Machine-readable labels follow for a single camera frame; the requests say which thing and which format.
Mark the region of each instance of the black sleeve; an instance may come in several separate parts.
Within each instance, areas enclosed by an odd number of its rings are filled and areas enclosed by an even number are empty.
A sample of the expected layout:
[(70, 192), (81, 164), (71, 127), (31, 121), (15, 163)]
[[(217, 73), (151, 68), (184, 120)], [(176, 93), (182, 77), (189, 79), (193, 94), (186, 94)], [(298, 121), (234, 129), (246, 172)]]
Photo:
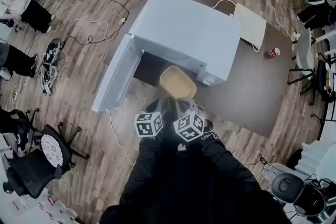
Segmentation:
[(136, 206), (144, 203), (154, 186), (158, 141), (145, 138), (140, 142), (139, 155), (120, 197), (120, 205)]
[(261, 190), (253, 174), (225, 148), (219, 139), (206, 144), (202, 152), (204, 156), (211, 158), (218, 169), (221, 180), (235, 193), (248, 195)]

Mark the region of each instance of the chair armrest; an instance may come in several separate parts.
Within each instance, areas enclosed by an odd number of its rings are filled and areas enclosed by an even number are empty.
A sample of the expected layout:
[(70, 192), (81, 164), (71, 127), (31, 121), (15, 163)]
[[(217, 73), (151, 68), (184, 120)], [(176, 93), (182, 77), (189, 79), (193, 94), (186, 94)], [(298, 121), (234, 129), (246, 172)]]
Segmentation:
[(62, 177), (62, 168), (59, 166), (59, 164), (56, 166), (56, 169), (55, 169), (55, 173), (54, 173), (54, 177), (56, 179), (61, 179)]

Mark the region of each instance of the white chair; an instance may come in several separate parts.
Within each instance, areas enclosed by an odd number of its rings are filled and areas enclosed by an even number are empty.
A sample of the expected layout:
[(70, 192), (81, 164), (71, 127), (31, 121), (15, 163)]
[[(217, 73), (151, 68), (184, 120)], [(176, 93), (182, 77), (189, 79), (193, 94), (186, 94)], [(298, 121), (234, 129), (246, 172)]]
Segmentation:
[(296, 59), (297, 68), (289, 69), (290, 72), (301, 72), (302, 77), (293, 81), (288, 81), (287, 84), (291, 85), (304, 79), (311, 80), (311, 85), (305, 90), (301, 91), (300, 94), (304, 95), (307, 91), (313, 89), (313, 98), (309, 104), (314, 105), (316, 91), (314, 80), (316, 79), (316, 75), (314, 72), (314, 55), (310, 49), (311, 43), (311, 31), (310, 28), (308, 28), (297, 40), (296, 56), (293, 58)]

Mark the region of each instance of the black jacket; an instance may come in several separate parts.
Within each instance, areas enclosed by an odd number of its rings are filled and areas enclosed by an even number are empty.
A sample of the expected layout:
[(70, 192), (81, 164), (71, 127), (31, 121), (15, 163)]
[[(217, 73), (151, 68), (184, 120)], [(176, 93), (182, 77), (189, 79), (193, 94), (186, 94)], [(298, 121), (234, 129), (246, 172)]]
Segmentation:
[(120, 204), (100, 224), (290, 223), (220, 140), (199, 151), (168, 151), (156, 140), (140, 143)]

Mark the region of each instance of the tan plastic container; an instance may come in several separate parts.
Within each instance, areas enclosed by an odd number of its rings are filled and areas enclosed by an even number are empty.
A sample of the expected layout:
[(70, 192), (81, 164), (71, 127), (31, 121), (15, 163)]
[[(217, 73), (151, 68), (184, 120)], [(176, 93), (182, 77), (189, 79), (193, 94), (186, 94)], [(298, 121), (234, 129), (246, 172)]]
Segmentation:
[(161, 87), (174, 99), (194, 97), (197, 87), (195, 83), (179, 67), (168, 67), (160, 76)]

